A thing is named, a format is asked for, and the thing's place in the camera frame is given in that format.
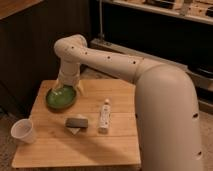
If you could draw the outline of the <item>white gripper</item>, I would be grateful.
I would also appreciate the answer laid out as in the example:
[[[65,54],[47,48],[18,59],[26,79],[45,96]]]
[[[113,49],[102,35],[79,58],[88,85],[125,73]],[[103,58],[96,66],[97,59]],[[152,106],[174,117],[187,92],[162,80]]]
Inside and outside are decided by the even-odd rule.
[[[57,94],[57,91],[62,87],[62,84],[68,86],[76,86],[81,96],[84,96],[84,86],[80,80],[80,64],[75,62],[68,62],[62,60],[60,63],[60,69],[58,73],[58,81],[56,81],[51,89],[53,95]]]

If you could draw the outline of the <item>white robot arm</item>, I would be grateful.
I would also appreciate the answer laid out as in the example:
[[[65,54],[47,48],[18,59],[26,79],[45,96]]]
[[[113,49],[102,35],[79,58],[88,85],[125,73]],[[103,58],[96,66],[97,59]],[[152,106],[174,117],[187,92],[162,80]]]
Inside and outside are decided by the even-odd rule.
[[[152,59],[91,49],[84,36],[54,44],[58,80],[74,86],[82,64],[135,85],[142,171],[204,171],[198,99],[182,69]]]

